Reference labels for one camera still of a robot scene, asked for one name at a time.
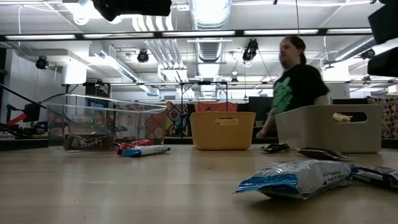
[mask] wooden table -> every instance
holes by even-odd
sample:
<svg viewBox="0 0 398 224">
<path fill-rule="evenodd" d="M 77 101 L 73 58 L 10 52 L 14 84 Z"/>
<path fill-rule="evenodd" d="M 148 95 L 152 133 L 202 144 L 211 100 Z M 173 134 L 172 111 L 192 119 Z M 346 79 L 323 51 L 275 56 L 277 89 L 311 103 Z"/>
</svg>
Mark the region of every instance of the wooden table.
<svg viewBox="0 0 398 224">
<path fill-rule="evenodd" d="M 59 149 L 0 152 L 0 223 L 398 223 L 398 194 L 354 183 L 308 200 L 232 194 L 274 161 L 300 154 L 205 152 L 172 146 L 167 155 L 70 154 Z M 398 169 L 398 151 L 350 155 Z"/>
</svg>

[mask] black t-shirt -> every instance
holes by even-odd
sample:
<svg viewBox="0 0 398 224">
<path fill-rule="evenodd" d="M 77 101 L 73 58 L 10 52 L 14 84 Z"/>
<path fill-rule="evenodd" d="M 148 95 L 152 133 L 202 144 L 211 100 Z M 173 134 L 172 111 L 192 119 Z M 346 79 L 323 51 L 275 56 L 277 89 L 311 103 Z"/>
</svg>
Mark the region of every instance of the black t-shirt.
<svg viewBox="0 0 398 224">
<path fill-rule="evenodd" d="M 319 71 L 310 65 L 296 65 L 276 81 L 274 113 L 279 114 L 313 105 L 316 98 L 329 92 Z"/>
</svg>

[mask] hand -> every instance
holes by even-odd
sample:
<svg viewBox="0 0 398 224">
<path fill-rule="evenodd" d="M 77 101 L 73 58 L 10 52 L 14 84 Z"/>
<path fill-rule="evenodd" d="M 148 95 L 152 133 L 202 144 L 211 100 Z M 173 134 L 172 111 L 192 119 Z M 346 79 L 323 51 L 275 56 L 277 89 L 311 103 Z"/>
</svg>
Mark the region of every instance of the hand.
<svg viewBox="0 0 398 224">
<path fill-rule="evenodd" d="M 266 138 L 266 131 L 262 129 L 256 134 L 256 138 Z"/>
</svg>

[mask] person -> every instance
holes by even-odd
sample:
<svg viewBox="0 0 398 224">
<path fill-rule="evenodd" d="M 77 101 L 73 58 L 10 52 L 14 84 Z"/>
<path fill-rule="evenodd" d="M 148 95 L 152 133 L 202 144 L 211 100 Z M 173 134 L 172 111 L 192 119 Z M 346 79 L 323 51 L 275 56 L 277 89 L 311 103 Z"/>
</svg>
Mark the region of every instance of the person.
<svg viewBox="0 0 398 224">
<path fill-rule="evenodd" d="M 279 61 L 284 68 L 283 75 L 275 82 L 272 109 L 265 125 L 257 133 L 264 138 L 275 126 L 275 115 L 309 105 L 327 105 L 328 87 L 320 72 L 307 65 L 304 56 L 306 46 L 300 37 L 287 36 L 280 43 Z"/>
</svg>

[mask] silver duct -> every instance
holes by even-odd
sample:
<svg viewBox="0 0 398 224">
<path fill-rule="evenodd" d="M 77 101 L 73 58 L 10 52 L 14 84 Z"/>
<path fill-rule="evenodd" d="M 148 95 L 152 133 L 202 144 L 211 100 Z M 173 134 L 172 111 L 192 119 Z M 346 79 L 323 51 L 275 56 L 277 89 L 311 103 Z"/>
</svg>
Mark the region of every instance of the silver duct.
<svg viewBox="0 0 398 224">
<path fill-rule="evenodd" d="M 228 26 L 231 17 L 232 0 L 189 0 L 191 23 L 193 30 L 223 30 Z M 223 52 L 223 43 L 195 44 L 198 62 L 217 62 Z M 199 75 L 203 78 L 214 78 L 218 75 L 220 65 L 198 65 Z M 204 96 L 215 96 L 206 92 L 215 86 L 202 86 Z"/>
<path fill-rule="evenodd" d="M 334 61 L 344 61 L 363 53 L 376 45 L 373 36 L 369 35 L 359 39 L 350 46 L 340 50 L 335 54 Z"/>
</svg>

